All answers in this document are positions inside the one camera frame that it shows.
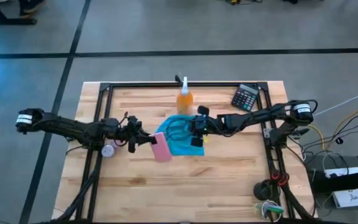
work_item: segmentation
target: black calculator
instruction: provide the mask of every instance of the black calculator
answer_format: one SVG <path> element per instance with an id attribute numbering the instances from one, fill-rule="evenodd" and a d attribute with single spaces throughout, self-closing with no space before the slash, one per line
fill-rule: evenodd
<path id="1" fill-rule="evenodd" d="M 231 105 L 250 112 L 258 94 L 259 89 L 256 84 L 240 84 L 236 94 L 234 94 Z"/>

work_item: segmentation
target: blue cloth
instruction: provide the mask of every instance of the blue cloth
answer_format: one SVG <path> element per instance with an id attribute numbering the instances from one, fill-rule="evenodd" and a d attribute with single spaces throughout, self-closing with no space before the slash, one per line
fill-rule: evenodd
<path id="1" fill-rule="evenodd" d="M 156 133 L 163 132 L 173 156 L 203 156 L 204 148 L 191 145 L 190 123 L 194 116 L 173 115 L 166 119 Z"/>

